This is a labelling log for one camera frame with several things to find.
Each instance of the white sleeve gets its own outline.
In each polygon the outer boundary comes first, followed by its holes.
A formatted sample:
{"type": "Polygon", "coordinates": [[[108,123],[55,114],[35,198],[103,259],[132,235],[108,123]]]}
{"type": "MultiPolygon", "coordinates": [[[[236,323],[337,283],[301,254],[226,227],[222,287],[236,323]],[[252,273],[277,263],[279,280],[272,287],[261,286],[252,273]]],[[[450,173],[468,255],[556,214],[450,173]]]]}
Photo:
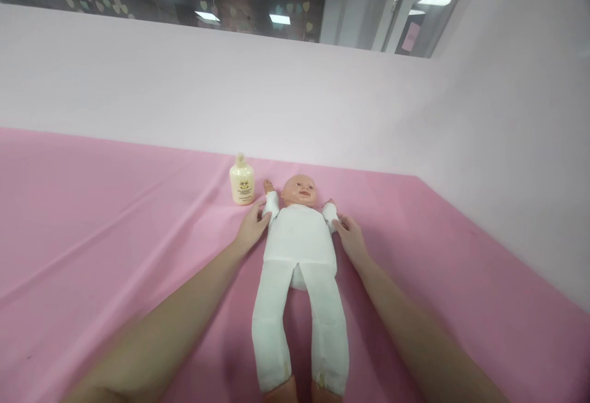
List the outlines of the white sleeve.
{"type": "Polygon", "coordinates": [[[336,232],[336,228],[334,228],[334,225],[332,225],[332,221],[334,219],[336,219],[337,221],[340,221],[340,219],[338,218],[338,215],[336,214],[336,205],[333,203],[325,204],[324,209],[321,210],[321,215],[324,216],[324,219],[326,220],[328,228],[330,228],[330,232],[331,233],[336,232]]]}
{"type": "Polygon", "coordinates": [[[262,210],[262,216],[270,211],[270,222],[277,218],[277,214],[279,212],[278,207],[278,194],[276,191],[271,191],[266,195],[266,205],[264,205],[264,209],[262,210]]]}

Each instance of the pink table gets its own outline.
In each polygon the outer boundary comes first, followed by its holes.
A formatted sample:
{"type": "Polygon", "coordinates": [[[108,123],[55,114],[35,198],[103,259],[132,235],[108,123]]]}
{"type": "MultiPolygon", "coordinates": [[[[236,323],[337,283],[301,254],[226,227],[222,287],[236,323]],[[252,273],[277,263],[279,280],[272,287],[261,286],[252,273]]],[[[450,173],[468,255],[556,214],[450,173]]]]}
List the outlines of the pink table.
{"type": "MultiPolygon", "coordinates": [[[[0,129],[0,401],[53,402],[124,322],[234,236],[233,157],[0,129]]],[[[303,172],[363,226],[378,263],[438,314],[514,402],[585,401],[590,316],[417,178],[252,159],[281,186],[303,172]]],[[[243,264],[170,402],[256,402],[250,336],[264,243],[243,264]]],[[[350,343],[347,402],[420,401],[350,262],[337,282],[350,343]]],[[[311,315],[285,327],[309,400],[311,315]]]]}

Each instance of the baby doll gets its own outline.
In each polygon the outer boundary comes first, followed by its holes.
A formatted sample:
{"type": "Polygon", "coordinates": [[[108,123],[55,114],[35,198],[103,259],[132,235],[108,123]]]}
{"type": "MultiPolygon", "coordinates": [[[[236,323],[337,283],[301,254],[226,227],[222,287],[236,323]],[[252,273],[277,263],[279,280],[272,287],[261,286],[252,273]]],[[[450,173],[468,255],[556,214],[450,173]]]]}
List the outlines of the baby doll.
{"type": "Polygon", "coordinates": [[[336,275],[336,253],[331,234],[338,220],[329,200],[321,213],[314,209],[317,188],[312,178],[292,177],[281,197],[264,182],[271,212],[269,236],[258,287],[252,339],[256,369],[266,401],[297,401],[291,358],[283,329],[289,285],[307,290],[312,306],[312,394],[315,401],[341,401],[348,378],[346,320],[336,275]]]}

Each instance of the white onesie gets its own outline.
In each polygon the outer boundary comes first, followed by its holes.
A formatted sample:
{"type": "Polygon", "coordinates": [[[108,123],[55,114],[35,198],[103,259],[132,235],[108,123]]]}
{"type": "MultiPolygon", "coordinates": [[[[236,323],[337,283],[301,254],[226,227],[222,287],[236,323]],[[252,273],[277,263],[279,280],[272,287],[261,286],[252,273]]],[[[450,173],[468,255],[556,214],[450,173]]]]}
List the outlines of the white onesie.
{"type": "Polygon", "coordinates": [[[291,376],[291,358],[283,328],[289,285],[307,290],[312,306],[313,379],[344,395],[348,378],[346,320],[336,275],[331,234],[336,206],[327,203],[320,214],[304,205],[279,210],[278,194],[266,195],[263,214],[272,213],[254,315],[252,339],[258,381],[263,393],[291,376]]]}

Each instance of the bottle label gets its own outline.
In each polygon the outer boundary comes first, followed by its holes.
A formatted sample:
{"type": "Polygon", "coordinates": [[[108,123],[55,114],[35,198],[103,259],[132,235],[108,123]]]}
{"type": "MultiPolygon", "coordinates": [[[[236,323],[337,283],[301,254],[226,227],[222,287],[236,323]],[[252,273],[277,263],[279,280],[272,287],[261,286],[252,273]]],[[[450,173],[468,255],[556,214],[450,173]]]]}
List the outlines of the bottle label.
{"type": "Polygon", "coordinates": [[[240,188],[238,189],[238,194],[239,200],[250,200],[250,198],[252,197],[252,188],[250,187],[250,182],[240,181],[240,188]]]}

